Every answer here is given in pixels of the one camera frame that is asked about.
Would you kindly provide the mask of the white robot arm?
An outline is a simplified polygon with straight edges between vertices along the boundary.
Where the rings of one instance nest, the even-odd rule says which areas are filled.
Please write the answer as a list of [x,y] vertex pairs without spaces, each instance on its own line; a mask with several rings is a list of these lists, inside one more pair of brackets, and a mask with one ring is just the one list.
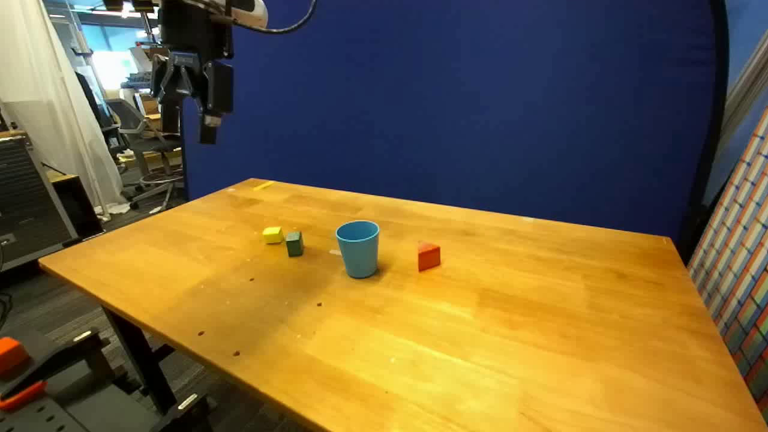
[[161,47],[154,63],[154,94],[177,106],[182,97],[200,104],[200,142],[214,143],[232,110],[232,26],[263,31],[268,10],[262,0],[162,0]]

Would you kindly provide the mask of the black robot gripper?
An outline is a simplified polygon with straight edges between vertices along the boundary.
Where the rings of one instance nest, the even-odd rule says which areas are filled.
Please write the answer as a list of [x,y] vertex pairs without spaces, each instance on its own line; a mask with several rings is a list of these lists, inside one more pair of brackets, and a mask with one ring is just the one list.
[[168,50],[168,57],[154,68],[161,127],[177,134],[182,99],[195,97],[204,110],[200,142],[214,143],[220,118],[209,113],[232,110],[232,68],[225,64],[231,29],[204,7],[162,0],[161,43]]

